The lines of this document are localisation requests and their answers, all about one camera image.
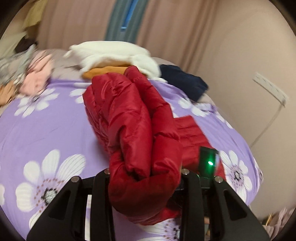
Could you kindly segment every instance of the red fabric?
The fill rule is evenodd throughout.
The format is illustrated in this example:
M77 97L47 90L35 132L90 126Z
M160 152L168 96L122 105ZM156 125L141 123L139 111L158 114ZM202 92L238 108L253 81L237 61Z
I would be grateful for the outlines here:
M92 79L83 94L89 121L110 156L109 199L127 218L153 225L180 214L169 198L184 167L197 171L199 147L211 147L192 117L170 106L135 66ZM225 177L223 166L219 173Z

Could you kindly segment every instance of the electrical cable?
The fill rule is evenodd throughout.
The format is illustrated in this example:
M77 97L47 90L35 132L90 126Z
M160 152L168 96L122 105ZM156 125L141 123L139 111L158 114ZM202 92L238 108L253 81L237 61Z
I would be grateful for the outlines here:
M282 108L284 105L280 105L277 112L274 114L274 116L272 117L272 119L270 120L270 122L267 124L267 126L264 128L264 130L259 134L259 136L257 136L257 138L253 141L253 143L250 145L250 148L252 148L258 141L259 139L263 136L263 134L269 129L269 127L273 124L273 122L277 119L277 117L279 116Z

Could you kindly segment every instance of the mattress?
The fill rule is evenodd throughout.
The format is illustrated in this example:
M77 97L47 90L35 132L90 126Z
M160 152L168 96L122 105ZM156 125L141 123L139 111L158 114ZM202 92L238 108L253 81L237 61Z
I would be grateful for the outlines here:
M63 67L77 71L75 63L56 62L56 66L56 73ZM0 206L24 238L72 176L92 177L108 167L108 157L98 144L84 109L82 94L90 83L79 78L63 80L63 73L58 76L55 79L54 74L39 97L12 101L0 118ZM152 80L151 83L170 103L175 118L193 116L210 144L219 150L227 182L250 204L263 178L245 140L213 104L192 104L178 88ZM86 212L86 240L89 211L90 205ZM113 215L118 241L173 240L179 232L179 220L140 226L115 210Z

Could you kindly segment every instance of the dark blue garment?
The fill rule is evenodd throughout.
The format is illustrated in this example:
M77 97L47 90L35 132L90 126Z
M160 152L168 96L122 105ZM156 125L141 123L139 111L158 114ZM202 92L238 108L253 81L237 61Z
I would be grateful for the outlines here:
M201 77L185 73L178 66L160 65L161 77L170 85L176 86L193 101L198 101L200 97L207 91L208 85Z

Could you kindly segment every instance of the metal screw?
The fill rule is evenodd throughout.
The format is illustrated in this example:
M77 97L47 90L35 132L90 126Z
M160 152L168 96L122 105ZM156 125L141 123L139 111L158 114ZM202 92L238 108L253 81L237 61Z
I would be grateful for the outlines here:
M223 178L220 177L220 176L216 176L215 181L218 182L218 183L221 183L221 182L223 182Z
M76 183L79 181L79 176L74 176L71 178L71 182Z
M104 170L104 173L105 173L106 175L110 175L110 170L109 170L109 168L106 168L106 169Z
M189 174L189 170L188 169L182 169L181 173L183 175L188 175Z

